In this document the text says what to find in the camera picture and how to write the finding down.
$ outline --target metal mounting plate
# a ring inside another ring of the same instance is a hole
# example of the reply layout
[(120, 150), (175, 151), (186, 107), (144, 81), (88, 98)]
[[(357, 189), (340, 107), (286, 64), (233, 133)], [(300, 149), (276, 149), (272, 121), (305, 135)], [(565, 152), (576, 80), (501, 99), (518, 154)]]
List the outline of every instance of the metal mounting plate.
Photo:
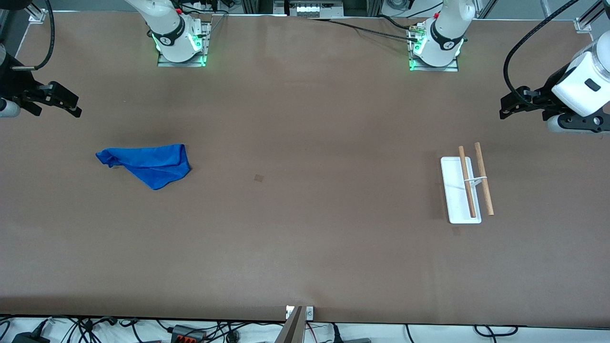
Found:
[[(424, 37), (421, 34), (417, 34), (415, 32), (411, 32), (409, 30), (407, 32), (407, 37), (423, 39)], [(409, 70), (420, 70), (420, 71), (458, 71), (458, 59), (453, 59), (449, 65), (444, 67), (433, 67), (426, 62), (422, 61), (419, 56), (413, 53), (415, 46), (419, 43), (408, 42), (407, 50), (409, 51)]]
[[(290, 314), (292, 313), (292, 311), (294, 311), (295, 307), (294, 306), (286, 306), (286, 319), (288, 319), (290, 317)], [(305, 307), (305, 319), (308, 322), (313, 321), (314, 319), (314, 307), (313, 306), (307, 306)]]
[(207, 50), (210, 46), (210, 33), (212, 30), (212, 25), (205, 21), (201, 23), (201, 31), (195, 32), (195, 34), (203, 34), (204, 37), (198, 40), (198, 43), (201, 43), (203, 48), (196, 53), (193, 57), (185, 62), (171, 62), (167, 60), (161, 53), (157, 58), (157, 66), (158, 67), (205, 67), (207, 63)]

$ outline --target black cable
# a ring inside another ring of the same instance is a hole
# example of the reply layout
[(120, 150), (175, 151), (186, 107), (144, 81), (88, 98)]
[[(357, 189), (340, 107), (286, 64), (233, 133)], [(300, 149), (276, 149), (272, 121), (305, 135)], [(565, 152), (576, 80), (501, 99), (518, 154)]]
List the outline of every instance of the black cable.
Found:
[(83, 331), (83, 326), (79, 325), (78, 326), (78, 331), (81, 333), (81, 338), (78, 339), (78, 343), (81, 343), (83, 340), (85, 341), (85, 343), (89, 343), (89, 341), (87, 340), (87, 337), (85, 336), (85, 333), (87, 333), (87, 331)]
[(394, 19), (392, 19), (391, 17), (389, 17), (389, 16), (387, 16), (387, 15), (385, 15), (385, 14), (380, 14), (380, 15), (378, 15), (377, 17), (378, 17), (378, 18), (385, 18), (385, 19), (387, 19), (387, 20), (388, 20), (390, 23), (392, 23), (392, 25), (394, 25), (394, 26), (396, 26), (396, 27), (399, 27), (399, 28), (401, 28), (401, 29), (403, 29), (403, 30), (408, 30), (408, 29), (409, 29), (409, 26), (405, 26), (405, 25), (398, 24), (396, 21), (394, 21)]
[(19, 316), (16, 316), (16, 315), (12, 314), (12, 315), (10, 315), (10, 316), (6, 316), (6, 317), (4, 317), (4, 318), (1, 318), (1, 319), (0, 319), (0, 322), (3, 322), (3, 321), (5, 321), (5, 320), (7, 320), (7, 319), (11, 319), (11, 318), (17, 318), (17, 317), (19, 317)]
[(186, 14), (191, 14), (191, 13), (216, 13), (216, 12), (220, 12), (220, 13), (225, 13), (225, 14), (229, 14), (228, 11), (225, 10), (200, 10), (200, 9), (196, 9), (194, 7), (191, 6), (187, 6), (185, 4), (181, 4), (180, 2), (176, 2), (175, 0), (171, 0), (171, 2), (174, 4), (174, 6), (178, 6), (178, 8), (180, 8), (182, 10), (183, 13)]
[(89, 341), (92, 341), (93, 343), (99, 343), (98, 337), (91, 331), (89, 331)]
[(68, 333), (70, 333), (70, 331), (74, 332), (74, 330), (76, 329), (76, 323), (72, 324), (72, 326), (68, 329), (68, 331), (66, 331), (66, 334), (63, 335), (63, 338), (61, 341), (59, 341), (59, 343), (63, 343), (63, 341), (66, 339), (66, 337), (68, 337)]
[(51, 25), (51, 39), (49, 41), (49, 49), (46, 52), (45, 59), (34, 69), (38, 70), (44, 67), (49, 60), (51, 59), (51, 55), (53, 55), (53, 48), (55, 48), (55, 18), (53, 17), (53, 9), (51, 8), (51, 2), (49, 0), (45, 0), (46, 9), (49, 10), (49, 23)]
[(40, 322), (40, 324), (38, 324), (38, 326), (36, 327), (36, 329), (34, 329), (34, 331), (32, 331), (32, 333), (30, 334), (30, 338), (34, 339), (35, 341), (38, 340), (38, 338), (40, 338), (40, 336), (42, 335), (42, 330), (45, 328), (45, 324), (49, 321), (49, 319), (45, 319), (42, 322)]
[[(207, 332), (206, 332), (206, 337), (204, 338), (204, 341), (206, 341), (206, 340), (210, 341), (212, 339), (217, 338), (216, 334), (219, 333), (219, 332), (222, 333), (223, 329), (228, 327), (229, 325), (230, 325), (229, 322), (227, 322), (227, 324), (225, 324), (224, 326), (222, 326), (222, 322), (216, 322), (216, 329), (211, 334), (207, 334)], [(208, 329), (196, 329), (196, 330), (193, 330), (193, 331), (205, 331), (205, 330), (209, 330), (209, 329), (211, 329), (211, 328), (208, 328)]]
[(546, 24), (548, 24), (549, 21), (551, 21), (556, 16), (560, 15), (563, 11), (567, 10), (570, 6), (576, 4), (578, 1), (579, 0), (570, 0), (563, 6), (558, 8), (557, 11), (553, 12), (550, 16), (546, 17), (546, 19), (541, 21), (540, 24), (536, 25), (533, 29), (531, 29), (531, 31), (529, 31), (528, 34), (523, 36), (523, 38), (521, 38), (521, 40), (508, 52), (508, 55), (506, 55), (506, 60), (504, 60), (504, 68), (503, 68), (504, 81), (505, 81), (506, 85), (508, 86), (508, 89), (511, 90), (511, 93), (513, 95), (515, 95), (515, 97), (517, 98), (517, 100), (519, 100), (520, 103), (522, 103), (526, 106), (529, 106), (529, 107), (534, 107), (536, 109), (548, 109), (545, 106), (540, 106), (540, 105), (536, 105), (536, 104), (532, 104), (532, 103), (528, 102), (526, 99), (524, 99), (524, 97), (521, 94), (519, 94), (519, 92), (517, 92), (515, 87), (513, 87), (510, 77), (508, 75), (508, 65), (511, 62), (512, 56), (515, 54), (515, 52), (517, 52), (517, 50), (519, 50), (521, 45), (523, 45), (530, 37), (532, 37), (536, 32), (538, 32), (538, 30), (543, 28)]
[(213, 342), (213, 341), (216, 341), (217, 339), (219, 339), (219, 338), (223, 338), (223, 337), (225, 337), (226, 335), (228, 335), (229, 333), (232, 333), (233, 331), (237, 331), (238, 329), (241, 329), (241, 328), (243, 328), (243, 327), (245, 327), (245, 326), (248, 326), (248, 325), (250, 325), (250, 324), (251, 324), (251, 323), (244, 323), (244, 324), (238, 325), (237, 327), (232, 328), (232, 329), (230, 329), (229, 331), (227, 331), (226, 333), (222, 333), (221, 335), (219, 335), (219, 336), (217, 336), (217, 337), (216, 337), (216, 336), (214, 336), (214, 337), (212, 337), (212, 338), (206, 338), (206, 339), (205, 339), (205, 341), (207, 341), (207, 342)]
[(341, 338), (341, 332), (339, 332), (339, 327), (335, 323), (332, 324), (332, 329), (335, 331), (335, 339), (333, 343), (343, 343), (343, 339)]
[(6, 324), (6, 329), (4, 329), (4, 332), (0, 334), (0, 341), (2, 340), (2, 338), (4, 338), (4, 335), (6, 335), (6, 332), (8, 332), (10, 328), (10, 322), (8, 320), (3, 320), (2, 322), (0, 322), (0, 325), (3, 324)]
[(78, 322), (74, 323), (74, 326), (72, 328), (72, 332), (70, 332), (70, 335), (68, 336), (68, 340), (66, 341), (66, 343), (70, 343), (70, 340), (72, 340), (72, 335), (74, 334), (74, 332), (76, 331), (76, 328), (80, 325), (80, 319)]
[(442, 4), (443, 3), (441, 2), (440, 4), (436, 4), (436, 5), (432, 6), (432, 7), (430, 7), (429, 9), (425, 9), (425, 10), (419, 11), (417, 13), (410, 14), (408, 16), (405, 16), (404, 18), (412, 18), (412, 17), (414, 17), (414, 16), (416, 16), (418, 14), (422, 14), (423, 12), (427, 12), (429, 10), (433, 10), (435, 7), (438, 7), (438, 6), (442, 5)]
[(327, 22), (333, 23), (333, 24), (339, 24), (339, 25), (343, 25), (343, 26), (347, 26), (347, 27), (351, 27), (352, 29), (356, 29), (356, 30), (362, 30), (362, 31), (366, 31), (366, 32), (371, 32), (372, 34), (376, 34), (376, 35), (382, 35), (382, 36), (386, 36), (386, 37), (392, 37), (392, 38), (398, 38), (398, 39), (402, 39), (402, 40), (408, 40), (410, 42), (417, 42), (417, 39), (416, 38), (412, 38), (412, 37), (404, 37), (404, 36), (399, 36), (399, 35), (387, 34), (385, 32), (375, 31), (375, 30), (371, 30), (371, 29), (365, 29), (364, 27), (355, 26), (355, 25), (348, 24), (348, 23), (341, 23), (339, 21), (327, 20)]
[(157, 322), (157, 324), (159, 324), (160, 327), (164, 328), (165, 331), (171, 333), (172, 332), (172, 327), (165, 327), (163, 324), (161, 324), (161, 322), (159, 321), (159, 319), (155, 319), (155, 321)]
[(404, 324), (404, 327), (407, 328), (407, 336), (409, 336), (409, 340), (411, 341), (411, 343), (415, 343), (415, 341), (413, 341), (413, 337), (411, 337), (411, 330), (409, 330), (409, 324)]
[(49, 0), (45, 0), (46, 8), (49, 11), (49, 23), (51, 25), (51, 38), (49, 41), (49, 49), (46, 52), (45, 59), (40, 62), (40, 64), (26, 67), (26, 66), (15, 66), (12, 70), (15, 71), (30, 71), (30, 70), (39, 70), (44, 67), (51, 59), (51, 55), (53, 55), (53, 48), (55, 47), (55, 18), (53, 17), (53, 9), (51, 8), (51, 2)]
[[(486, 328), (489, 331), (489, 334), (485, 334), (485, 333), (480, 332), (478, 327)], [(473, 328), (475, 328), (475, 332), (479, 336), (493, 339), (493, 343), (498, 343), (498, 341), (496, 340), (497, 337), (512, 336), (512, 335), (516, 334), (517, 331), (519, 331), (519, 327), (511, 327), (511, 328), (513, 328), (513, 330), (510, 331), (510, 332), (507, 332), (507, 333), (494, 333), (493, 330), (491, 329), (491, 327), (489, 327), (489, 325), (475, 325)]]
[(131, 325), (131, 329), (134, 331), (134, 336), (135, 338), (138, 340), (138, 343), (144, 343), (142, 342), (142, 340), (140, 339), (140, 336), (138, 336), (138, 332), (135, 330), (135, 323), (133, 325)]

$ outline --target electrical wire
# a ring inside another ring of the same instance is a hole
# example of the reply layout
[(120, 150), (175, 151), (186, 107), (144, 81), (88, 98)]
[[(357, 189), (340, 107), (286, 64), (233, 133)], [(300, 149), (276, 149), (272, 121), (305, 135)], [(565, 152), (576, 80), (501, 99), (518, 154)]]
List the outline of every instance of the electrical wire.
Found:
[(405, 16), (405, 18), (412, 18), (412, 17), (414, 17), (414, 16), (416, 16), (416, 15), (418, 15), (418, 14), (422, 14), (423, 12), (427, 12), (427, 11), (429, 11), (429, 10), (433, 10), (433, 9), (435, 9), (436, 7), (438, 7), (438, 6), (442, 5), (442, 4), (443, 4), (443, 3), (442, 3), (442, 2), (440, 2), (440, 3), (438, 3), (438, 4), (436, 4), (436, 5), (432, 6), (432, 7), (430, 7), (430, 8), (428, 8), (428, 9), (425, 9), (425, 10), (419, 11), (419, 12), (417, 12), (417, 13), (413, 13), (413, 14), (411, 14), (411, 15)]
[(16, 315), (14, 315), (14, 314), (11, 314), (10, 316), (6, 316), (6, 317), (4, 317), (4, 318), (0, 318), (0, 322), (3, 322), (3, 321), (5, 321), (5, 320), (7, 320), (7, 319), (11, 319), (11, 318), (17, 318), (17, 317), (19, 317), (19, 316), (16, 316)]
[(68, 335), (68, 340), (66, 341), (66, 343), (70, 343), (70, 340), (72, 339), (72, 335), (73, 335), (73, 334), (74, 334), (74, 332), (76, 331), (76, 328), (78, 327), (78, 325), (79, 325), (78, 323), (74, 323), (74, 325), (73, 325), (72, 329), (71, 329), (71, 330), (68, 330), (68, 332), (70, 332), (70, 335)]
[(4, 324), (6, 324), (6, 329), (4, 329), (4, 332), (0, 334), (0, 341), (2, 340), (2, 338), (4, 338), (4, 335), (6, 335), (6, 332), (8, 332), (10, 328), (10, 322), (8, 320), (3, 320), (2, 322), (0, 322), (0, 325)]
[(409, 330), (409, 324), (404, 324), (404, 327), (407, 329), (407, 336), (409, 336), (409, 341), (411, 341), (411, 343), (415, 343), (415, 341), (413, 341), (413, 337), (411, 337), (411, 330)]
[[(229, 331), (230, 331), (230, 330), (231, 330), (231, 324), (230, 324), (230, 323), (227, 323), (227, 327), (229, 328)], [(221, 335), (223, 335), (223, 334), (224, 334), (224, 332), (223, 332), (223, 330), (222, 330), (222, 329), (220, 329), (220, 334), (221, 334)], [(227, 343), (228, 343), (228, 341), (227, 341), (227, 338), (228, 338), (228, 337), (229, 337), (228, 335), (227, 335), (227, 336), (225, 336), (225, 337), (224, 337), (224, 339), (223, 339), (223, 342), (227, 342)]]
[(394, 19), (392, 19), (391, 17), (389, 17), (389, 16), (387, 16), (385, 14), (380, 14), (377, 17), (378, 18), (385, 18), (385, 19), (387, 19), (390, 23), (392, 23), (392, 25), (394, 25), (396, 27), (399, 27), (400, 29), (403, 29), (403, 30), (408, 30), (409, 29), (409, 26), (398, 24), (396, 21), (394, 21)]
[(220, 19), (218, 20), (218, 22), (217, 22), (217, 23), (216, 23), (214, 26), (212, 26), (212, 29), (210, 30), (210, 35), (212, 35), (212, 32), (214, 32), (214, 30), (216, 29), (216, 27), (217, 27), (217, 26), (218, 26), (220, 23), (222, 23), (222, 22), (223, 22), (223, 19), (224, 19), (226, 16), (228, 16), (228, 15), (229, 15), (229, 12), (227, 12), (227, 11), (223, 11), (223, 12), (226, 12), (226, 13), (225, 13), (225, 14), (223, 14), (223, 15), (220, 17)]
[(213, 342), (213, 341), (216, 341), (217, 339), (222, 338), (222, 337), (225, 337), (225, 336), (226, 336), (226, 335), (228, 335), (229, 333), (232, 333), (233, 331), (237, 331), (238, 329), (241, 329), (241, 328), (243, 328), (243, 327), (245, 327), (245, 326), (248, 326), (248, 325), (250, 325), (250, 323), (241, 324), (241, 325), (239, 325), (239, 326), (237, 326), (237, 327), (235, 327), (235, 328), (230, 329), (230, 330), (229, 330), (229, 331), (227, 331), (226, 333), (221, 334), (221, 335), (220, 335), (220, 336), (218, 336), (218, 337), (214, 337), (214, 338), (210, 339), (208, 342)]
[(70, 333), (70, 331), (72, 331), (74, 333), (74, 330), (76, 329), (76, 323), (72, 324), (72, 326), (70, 326), (70, 328), (68, 329), (68, 331), (66, 331), (66, 334), (63, 335), (63, 338), (61, 341), (59, 341), (59, 343), (63, 343), (63, 341), (66, 339), (66, 337), (68, 337), (68, 333)]
[(229, 14), (229, 12), (228, 12), (228, 11), (225, 11), (225, 10), (201, 10), (201, 9), (197, 9), (197, 8), (195, 8), (195, 7), (192, 7), (192, 6), (185, 5), (185, 4), (181, 4), (180, 2), (176, 2), (175, 0), (171, 0), (171, 3), (172, 3), (172, 4), (173, 4), (175, 7), (177, 7), (177, 8), (179, 8), (179, 9), (181, 9), (181, 10), (182, 10), (182, 12), (183, 12), (183, 13), (186, 13), (186, 14), (191, 14), (191, 13), (210, 13), (210, 12), (212, 12), (212, 13), (217, 13), (217, 12), (220, 12), (220, 13)]
[(51, 2), (49, 0), (45, 0), (45, 4), (46, 4), (46, 8), (49, 12), (49, 23), (51, 25), (51, 38), (49, 40), (49, 49), (46, 52), (45, 59), (43, 59), (42, 62), (40, 62), (40, 64), (38, 64), (38, 65), (35, 65), (32, 67), (19, 65), (19, 66), (12, 67), (12, 70), (15, 70), (15, 71), (39, 70), (40, 68), (44, 67), (51, 59), (51, 55), (53, 55), (53, 48), (55, 47), (55, 18), (53, 17), (53, 9), (51, 8)]
[(372, 34), (376, 34), (376, 35), (381, 35), (381, 36), (386, 36), (386, 37), (392, 37), (392, 38), (397, 38), (397, 39), (402, 39), (402, 40), (408, 40), (410, 42), (417, 42), (416, 38), (412, 38), (412, 37), (405, 37), (405, 36), (399, 36), (399, 35), (393, 35), (393, 34), (387, 34), (385, 32), (380, 32), (380, 31), (375, 31), (375, 30), (371, 30), (371, 29), (366, 29), (364, 27), (360, 27), (360, 26), (355, 26), (352, 24), (348, 24), (348, 23), (341, 23), (339, 21), (333, 21), (333, 20), (327, 20), (328, 23), (333, 23), (333, 24), (339, 24), (339, 25), (343, 25), (343, 26), (347, 26), (347, 27), (351, 27), (352, 29), (356, 29), (356, 30), (361, 30), (361, 31), (366, 31), (366, 32), (370, 32)]
[(87, 340), (87, 337), (85, 337), (85, 333), (87, 333), (87, 332), (83, 331), (82, 326), (78, 327), (78, 331), (80, 331), (80, 333), (81, 333), (81, 338), (79, 338), (78, 343), (81, 343), (83, 340), (85, 341), (85, 343), (89, 343), (89, 341)]
[[(436, 7), (438, 7), (438, 6), (442, 5), (442, 4), (443, 4), (443, 3), (441, 2), (440, 4), (436, 4), (436, 5), (434, 5), (434, 6), (430, 7), (430, 8), (428, 8), (428, 9), (425, 9), (425, 10), (419, 11), (419, 12), (417, 12), (417, 13), (413, 13), (413, 14), (410, 14), (410, 15), (408, 15), (408, 16), (405, 16), (404, 18), (412, 18), (412, 17), (414, 17), (414, 16), (416, 16), (416, 15), (418, 15), (418, 14), (422, 14), (423, 12), (427, 12), (427, 11), (429, 11), (429, 10), (433, 10), (433, 9), (435, 9)], [(400, 12), (399, 14), (394, 14), (392, 17), (396, 18), (397, 16), (402, 15), (404, 12), (407, 12), (407, 10), (404, 10), (404, 11)]]
[(333, 343), (343, 343), (343, 339), (341, 338), (341, 332), (339, 332), (339, 327), (335, 323), (332, 324), (332, 329), (335, 332), (335, 339)]
[(171, 327), (165, 327), (163, 324), (161, 324), (159, 319), (155, 319), (155, 321), (157, 322), (157, 324), (159, 324), (160, 327), (164, 328), (167, 332), (170, 332)]
[[(489, 334), (485, 334), (479, 331), (479, 326), (484, 327), (485, 329), (487, 329), (489, 331)], [(491, 327), (489, 327), (489, 325), (475, 325), (475, 332), (482, 337), (485, 338), (491, 338), (493, 339), (493, 343), (498, 343), (498, 340), (496, 339), (497, 337), (508, 337), (508, 336), (512, 336), (514, 334), (517, 333), (517, 331), (519, 331), (519, 327), (511, 327), (513, 328), (512, 331), (507, 332), (507, 333), (494, 333), (493, 330), (491, 329)]]
[(143, 343), (140, 336), (138, 336), (138, 331), (135, 330), (135, 324), (131, 325), (131, 329), (134, 331), (134, 336), (138, 340), (138, 343)]
[(528, 102), (521, 94), (519, 94), (519, 92), (517, 92), (515, 87), (513, 87), (512, 83), (511, 83), (511, 79), (508, 75), (508, 66), (511, 62), (512, 56), (517, 52), (517, 50), (519, 50), (521, 45), (523, 45), (536, 32), (538, 32), (538, 30), (543, 28), (553, 18), (560, 15), (563, 11), (567, 10), (570, 6), (576, 4), (578, 1), (580, 1), (580, 0), (570, 0), (567, 3), (565, 3), (563, 6), (558, 8), (557, 11), (553, 12), (550, 16), (546, 17), (546, 19), (541, 21), (540, 24), (536, 25), (533, 29), (531, 29), (531, 31), (529, 31), (525, 36), (523, 36), (523, 38), (521, 38), (521, 40), (508, 52), (508, 55), (506, 55), (506, 59), (504, 60), (504, 68), (503, 68), (504, 81), (505, 81), (506, 85), (508, 86), (508, 89), (511, 90), (511, 93), (517, 98), (517, 100), (520, 103), (522, 103), (528, 107), (534, 107), (536, 109), (543, 109), (543, 110), (549, 109), (546, 106), (541, 106), (541, 105), (532, 104), (532, 103)]
[(314, 338), (314, 342), (318, 343), (318, 339), (315, 337), (314, 328), (311, 327), (310, 323), (307, 323), (307, 327), (309, 327), (309, 332), (311, 332), (311, 336)]

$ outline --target white floor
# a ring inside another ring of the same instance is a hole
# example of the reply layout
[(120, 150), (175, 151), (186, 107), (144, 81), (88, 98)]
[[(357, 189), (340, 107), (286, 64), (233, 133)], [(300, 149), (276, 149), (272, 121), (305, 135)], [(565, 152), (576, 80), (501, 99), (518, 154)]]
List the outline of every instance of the white floor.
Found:
[[(44, 318), (16, 318), (10, 319), (11, 325), (1, 342), (12, 342), (13, 337), (21, 332), (31, 332)], [(162, 320), (166, 327), (175, 324), (186, 325), (192, 328), (212, 327), (215, 322), (186, 322), (177, 320)], [(327, 323), (312, 323), (318, 343), (333, 340), (334, 333), (332, 326)], [(43, 337), (51, 340), (52, 343), (61, 342), (62, 338), (72, 326), (68, 319), (52, 319), (43, 330)], [(372, 343), (409, 343), (404, 325), (388, 324), (338, 324), (342, 339), (369, 338)], [(0, 334), (5, 326), (0, 327)], [(455, 325), (410, 325), (411, 335), (415, 343), (427, 342), (450, 342), (450, 343), (488, 343), (490, 338), (478, 336), (471, 326)], [(170, 334), (161, 328), (154, 320), (142, 320), (136, 324), (137, 333), (142, 341), (161, 341), (169, 342)], [(495, 328), (496, 333), (508, 332), (510, 328)], [(281, 327), (279, 325), (248, 325), (239, 329), (242, 343), (274, 342)], [(481, 332), (486, 332), (484, 327), (480, 327)], [(124, 328), (120, 325), (110, 326), (107, 323), (96, 326), (93, 332), (100, 338), (102, 343), (136, 343), (131, 327)], [(80, 334), (78, 330), (71, 339), (72, 343), (78, 343)], [(498, 343), (551, 343), (551, 342), (574, 342), (574, 343), (599, 343), (610, 342), (610, 330), (577, 330), (577, 329), (557, 329), (557, 328), (519, 328), (518, 332), (510, 337), (500, 337)], [(315, 343), (313, 336), (307, 330), (305, 333), (305, 343)]]

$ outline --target power adapter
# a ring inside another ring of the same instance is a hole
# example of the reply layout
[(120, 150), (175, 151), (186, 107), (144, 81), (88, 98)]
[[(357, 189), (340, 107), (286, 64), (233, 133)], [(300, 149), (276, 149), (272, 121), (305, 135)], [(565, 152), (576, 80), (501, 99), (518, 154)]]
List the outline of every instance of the power adapter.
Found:
[(177, 343), (197, 343), (203, 342), (206, 332), (196, 328), (189, 328), (182, 325), (174, 326), (171, 332), (171, 341)]
[(13, 338), (13, 343), (50, 343), (48, 338), (40, 336), (47, 320), (48, 319), (45, 319), (40, 322), (33, 332), (22, 332), (16, 334), (15, 338)]
[(31, 332), (22, 332), (15, 335), (13, 343), (50, 343), (50, 340), (44, 337), (32, 338)]

